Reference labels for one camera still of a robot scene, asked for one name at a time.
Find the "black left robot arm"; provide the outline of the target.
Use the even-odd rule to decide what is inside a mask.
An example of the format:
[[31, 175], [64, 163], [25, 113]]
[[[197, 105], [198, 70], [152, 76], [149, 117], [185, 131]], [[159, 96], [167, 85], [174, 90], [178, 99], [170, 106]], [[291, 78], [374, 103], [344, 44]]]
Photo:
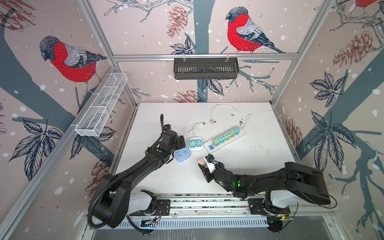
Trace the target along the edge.
[[88, 209], [87, 222], [92, 229], [105, 225], [115, 228], [127, 216], [131, 192], [146, 176], [170, 163], [174, 152], [186, 146], [183, 136], [164, 125], [160, 115], [161, 135], [145, 151], [145, 157], [129, 169], [102, 177]]

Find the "teal charger plug bottom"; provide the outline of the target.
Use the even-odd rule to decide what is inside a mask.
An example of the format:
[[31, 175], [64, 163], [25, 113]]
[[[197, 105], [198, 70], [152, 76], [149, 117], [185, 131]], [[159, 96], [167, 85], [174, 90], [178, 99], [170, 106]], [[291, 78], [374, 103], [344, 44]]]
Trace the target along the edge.
[[226, 137], [225, 137], [225, 135], [221, 135], [219, 137], [219, 139], [220, 139], [220, 142], [222, 143], [222, 142], [224, 142], [226, 140]]

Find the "teal charger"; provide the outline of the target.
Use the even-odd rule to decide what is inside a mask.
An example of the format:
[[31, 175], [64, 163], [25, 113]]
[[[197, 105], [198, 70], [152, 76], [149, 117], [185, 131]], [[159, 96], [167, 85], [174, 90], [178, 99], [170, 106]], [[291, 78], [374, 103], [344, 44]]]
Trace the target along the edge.
[[196, 147], [196, 141], [195, 140], [189, 141], [189, 147], [191, 147], [191, 148]]

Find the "green charger plug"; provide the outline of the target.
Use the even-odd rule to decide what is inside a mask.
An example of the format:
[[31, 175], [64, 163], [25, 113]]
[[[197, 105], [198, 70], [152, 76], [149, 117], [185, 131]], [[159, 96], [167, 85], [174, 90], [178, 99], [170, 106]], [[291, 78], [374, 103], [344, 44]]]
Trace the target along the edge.
[[219, 138], [216, 138], [213, 140], [213, 144], [216, 146], [220, 143], [220, 139]]
[[225, 137], [226, 137], [226, 140], [229, 139], [231, 137], [231, 133], [230, 132], [225, 133]]
[[236, 134], [236, 130], [235, 130], [235, 129], [232, 129], [232, 130], [230, 131], [230, 137], [234, 136], [235, 134]]

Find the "white square power socket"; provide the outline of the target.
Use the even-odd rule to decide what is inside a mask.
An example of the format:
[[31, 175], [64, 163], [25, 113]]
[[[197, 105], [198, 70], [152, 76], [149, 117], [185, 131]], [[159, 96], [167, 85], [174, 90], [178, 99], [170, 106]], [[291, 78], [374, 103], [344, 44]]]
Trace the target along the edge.
[[196, 130], [199, 126], [205, 125], [205, 122], [198, 122], [193, 125], [187, 126], [183, 129], [185, 134], [192, 134], [192, 137], [188, 139], [188, 149], [191, 152], [201, 151], [204, 148], [204, 142], [202, 137], [196, 135]]

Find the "pink USB charger plug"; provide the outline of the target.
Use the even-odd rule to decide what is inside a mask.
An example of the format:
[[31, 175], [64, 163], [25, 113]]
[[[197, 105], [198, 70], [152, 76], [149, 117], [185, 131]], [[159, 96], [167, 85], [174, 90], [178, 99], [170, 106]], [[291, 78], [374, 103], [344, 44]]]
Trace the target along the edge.
[[202, 166], [206, 166], [206, 165], [207, 165], [205, 159], [200, 159], [200, 160], [198, 161], [198, 164], [199, 164], [199, 165], [202, 165]]

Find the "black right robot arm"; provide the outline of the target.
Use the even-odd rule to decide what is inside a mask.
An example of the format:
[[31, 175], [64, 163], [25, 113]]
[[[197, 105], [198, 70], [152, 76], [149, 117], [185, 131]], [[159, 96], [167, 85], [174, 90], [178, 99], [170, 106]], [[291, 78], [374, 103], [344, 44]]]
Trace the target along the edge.
[[271, 200], [273, 191], [288, 191], [300, 199], [329, 209], [332, 196], [329, 195], [323, 173], [317, 169], [293, 162], [275, 172], [262, 175], [237, 175], [225, 169], [221, 162], [198, 164], [206, 181], [215, 181], [236, 198], [246, 199], [249, 195], [265, 193], [265, 199], [251, 204], [251, 211], [264, 216], [288, 213], [287, 207], [278, 207]]

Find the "white multicolour power strip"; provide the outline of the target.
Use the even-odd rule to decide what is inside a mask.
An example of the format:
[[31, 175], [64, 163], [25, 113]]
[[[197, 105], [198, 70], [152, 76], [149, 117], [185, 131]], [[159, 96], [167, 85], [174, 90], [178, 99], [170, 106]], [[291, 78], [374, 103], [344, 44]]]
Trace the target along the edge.
[[208, 140], [204, 142], [203, 146], [208, 154], [213, 154], [214, 152], [222, 149], [225, 146], [228, 146], [229, 144], [233, 143], [234, 141], [238, 140], [239, 138], [243, 137], [246, 132], [245, 128], [248, 126], [249, 121], [251, 119], [252, 114], [249, 113], [242, 113], [238, 111], [235, 107], [231, 105], [225, 105], [225, 104], [218, 104], [212, 108], [211, 115], [210, 115], [210, 123], [216, 124], [217, 121], [213, 119], [213, 114], [215, 110], [219, 106], [226, 106], [233, 109], [233, 111], [241, 116], [245, 116], [245, 118], [240, 118], [239, 125], [236, 125], [235, 127], [232, 127], [228, 129], [226, 132], [221, 133], [220, 135], [216, 136], [215, 138]]

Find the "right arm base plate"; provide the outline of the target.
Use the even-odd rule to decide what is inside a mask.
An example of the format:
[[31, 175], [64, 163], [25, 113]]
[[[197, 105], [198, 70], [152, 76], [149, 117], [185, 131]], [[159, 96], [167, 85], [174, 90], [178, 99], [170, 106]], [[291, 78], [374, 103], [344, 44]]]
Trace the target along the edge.
[[280, 208], [273, 205], [271, 200], [248, 199], [249, 209], [252, 215], [262, 215], [266, 217], [277, 217], [280, 215], [290, 215], [289, 207]]

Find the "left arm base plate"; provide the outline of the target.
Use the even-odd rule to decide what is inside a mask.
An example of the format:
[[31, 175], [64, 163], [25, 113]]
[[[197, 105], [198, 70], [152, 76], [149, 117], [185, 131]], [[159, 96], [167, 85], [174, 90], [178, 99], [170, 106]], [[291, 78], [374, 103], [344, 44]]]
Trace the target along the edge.
[[153, 213], [138, 211], [130, 214], [130, 217], [149, 217], [149, 216], [169, 216], [171, 208], [170, 200], [157, 200], [155, 211]]

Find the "blue square power socket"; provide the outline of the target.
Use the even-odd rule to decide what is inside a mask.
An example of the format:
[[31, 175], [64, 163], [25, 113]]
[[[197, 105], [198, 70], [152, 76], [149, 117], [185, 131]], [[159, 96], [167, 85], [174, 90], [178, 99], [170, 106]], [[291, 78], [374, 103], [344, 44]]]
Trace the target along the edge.
[[179, 163], [182, 163], [191, 157], [191, 151], [188, 147], [176, 150], [174, 151], [174, 157]]

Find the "teal charger plug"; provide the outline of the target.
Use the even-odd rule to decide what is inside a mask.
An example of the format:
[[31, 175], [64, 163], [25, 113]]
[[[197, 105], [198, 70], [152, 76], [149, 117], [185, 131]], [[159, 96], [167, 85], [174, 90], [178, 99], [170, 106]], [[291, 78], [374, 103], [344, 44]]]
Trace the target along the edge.
[[224, 142], [226, 140], [226, 137], [225, 137], [225, 135], [221, 135], [219, 137], [219, 139], [220, 139], [220, 142], [222, 143], [222, 142]]
[[203, 141], [202, 140], [196, 140], [196, 147], [202, 147]]
[[235, 131], [235, 135], [237, 135], [237, 134], [239, 134], [240, 133], [240, 131], [241, 131], [241, 127], [239, 127], [239, 126], [237, 126], [237, 127], [235, 127], [233, 130]]

